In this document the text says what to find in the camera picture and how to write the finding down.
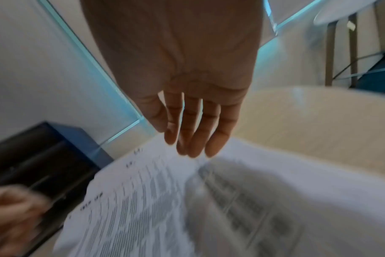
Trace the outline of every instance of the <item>person's hand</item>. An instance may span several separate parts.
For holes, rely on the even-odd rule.
[[[22,186],[0,187],[0,257],[18,254],[35,236],[49,200]]]
[[[81,0],[119,87],[165,140],[196,157],[229,139],[252,80],[261,0]],[[158,98],[164,91],[165,104]],[[203,114],[195,131],[201,110]],[[211,130],[218,121],[212,136]]]

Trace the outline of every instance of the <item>chair leg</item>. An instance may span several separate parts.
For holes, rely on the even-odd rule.
[[[358,17],[357,17],[357,14],[352,14],[349,16],[349,21],[352,22],[353,24],[356,25],[356,28],[355,30],[349,30],[349,52],[350,52],[350,63],[351,66],[350,66],[350,73],[351,74],[355,74],[358,72],[358,62],[356,61],[357,58],[358,58]],[[357,81],[358,78],[357,77],[352,77],[352,83],[351,83],[351,88],[355,88],[356,87],[356,83],[358,82]]]
[[[327,56],[325,64],[325,86],[332,86],[333,80],[333,57],[335,51],[335,33],[338,21],[328,24],[327,29]]]

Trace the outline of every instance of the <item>paper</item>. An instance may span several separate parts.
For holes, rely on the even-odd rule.
[[[236,139],[193,160],[154,138],[98,173],[55,253],[385,257],[385,180]]]

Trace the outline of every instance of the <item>palm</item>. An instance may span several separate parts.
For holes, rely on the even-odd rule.
[[[82,0],[118,85],[177,150],[215,155],[235,126],[260,41],[259,0]],[[164,91],[167,108],[157,94]],[[194,131],[203,100],[203,115]],[[219,119],[217,129],[210,132]]]

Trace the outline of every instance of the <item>white table surface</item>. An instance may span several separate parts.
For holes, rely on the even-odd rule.
[[[323,25],[340,20],[376,1],[377,0],[328,0],[315,17],[314,24]]]

